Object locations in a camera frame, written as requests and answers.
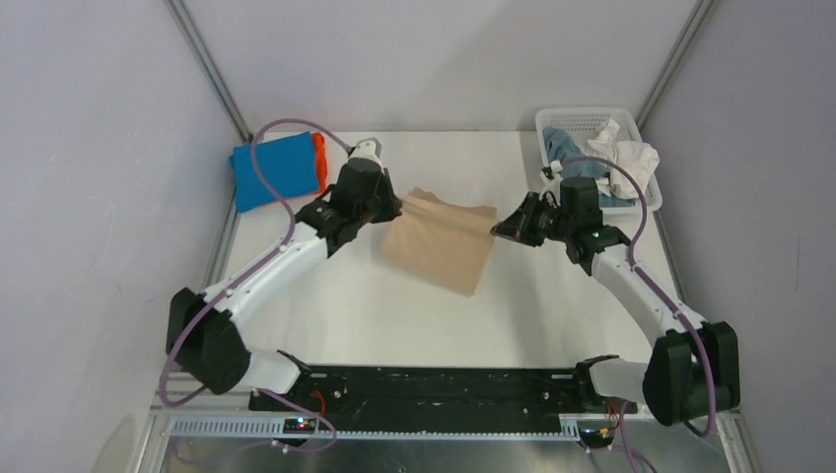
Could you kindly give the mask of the beige t shirt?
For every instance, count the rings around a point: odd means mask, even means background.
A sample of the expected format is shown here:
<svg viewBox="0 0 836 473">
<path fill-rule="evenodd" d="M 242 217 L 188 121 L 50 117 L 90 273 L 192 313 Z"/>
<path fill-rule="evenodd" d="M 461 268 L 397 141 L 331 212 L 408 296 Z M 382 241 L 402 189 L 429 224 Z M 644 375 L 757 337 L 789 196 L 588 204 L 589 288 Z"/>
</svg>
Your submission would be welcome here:
<svg viewBox="0 0 836 473">
<path fill-rule="evenodd" d="M 419 187 L 400 201 L 401 215 L 383 237 L 382 258 L 447 290 L 474 295 L 494 245 L 497 209 L 454 205 Z"/>
</svg>

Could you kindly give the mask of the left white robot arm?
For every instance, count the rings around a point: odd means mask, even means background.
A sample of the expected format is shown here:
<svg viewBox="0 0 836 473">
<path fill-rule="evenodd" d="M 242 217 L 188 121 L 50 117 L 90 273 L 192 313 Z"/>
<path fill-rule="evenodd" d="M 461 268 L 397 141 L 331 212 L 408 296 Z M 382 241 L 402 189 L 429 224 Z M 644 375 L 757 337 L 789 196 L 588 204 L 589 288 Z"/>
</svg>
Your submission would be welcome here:
<svg viewBox="0 0 836 473">
<path fill-rule="evenodd" d="M 282 350 L 249 347 L 244 330 L 273 297 L 353 241 L 366 224 L 390 222 L 400 209 L 381 160 L 349 158 L 325 194 L 293 216 L 290 236 L 227 280 L 173 296 L 168 354 L 216 395 L 266 389 L 286 409 L 301 409 L 312 393 L 301 376 L 306 366 Z"/>
</svg>

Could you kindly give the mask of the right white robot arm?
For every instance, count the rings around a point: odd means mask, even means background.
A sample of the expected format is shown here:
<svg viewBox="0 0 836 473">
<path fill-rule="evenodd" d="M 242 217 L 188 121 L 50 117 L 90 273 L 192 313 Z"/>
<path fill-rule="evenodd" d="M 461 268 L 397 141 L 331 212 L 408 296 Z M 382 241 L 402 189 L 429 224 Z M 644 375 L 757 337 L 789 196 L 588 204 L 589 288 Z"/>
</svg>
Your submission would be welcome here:
<svg viewBox="0 0 836 473">
<path fill-rule="evenodd" d="M 562 180 L 557 192 L 529 192 L 495 237 L 538 247 L 564 244 L 569 260 L 609 291 L 652 346 L 645 363 L 616 356 L 588 359 L 588 372 L 572 388 L 576 404 L 597 411 L 611 398 L 645 405 L 664 426 L 706 418 L 711 430 L 720 412 L 740 404 L 738 337 L 726 322 L 710 322 L 675 300 L 636 256 L 634 238 L 606 224 L 588 177 Z"/>
</svg>

